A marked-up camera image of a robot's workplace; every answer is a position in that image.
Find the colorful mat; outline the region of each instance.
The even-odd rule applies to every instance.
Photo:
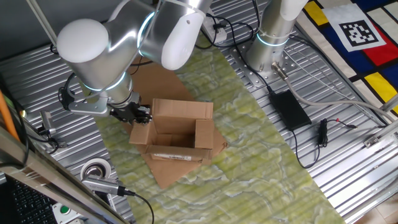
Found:
[[[348,52],[322,9],[357,4],[386,45]],[[388,0],[311,0],[297,19],[308,35],[374,105],[398,90],[398,2]],[[392,111],[397,115],[398,106]]]

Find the green button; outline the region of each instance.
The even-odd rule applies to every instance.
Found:
[[[70,211],[70,208],[68,208],[68,207],[66,207],[66,206],[64,206],[64,205],[62,205],[62,207],[61,207],[61,214],[66,214],[66,213],[68,213]]]

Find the keyboard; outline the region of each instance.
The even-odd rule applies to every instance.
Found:
[[[21,224],[57,224],[47,196],[9,177],[7,184]]]

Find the green marbled mat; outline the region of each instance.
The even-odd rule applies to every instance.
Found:
[[[229,148],[211,166],[162,190],[119,121],[95,118],[120,180],[148,199],[155,223],[344,223],[218,49],[195,49],[176,74],[214,103]],[[148,206],[128,201],[137,223],[150,223]]]

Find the black power adapter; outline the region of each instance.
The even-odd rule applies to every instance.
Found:
[[[290,90],[282,93],[271,91],[269,100],[289,131],[311,124],[311,119]]]

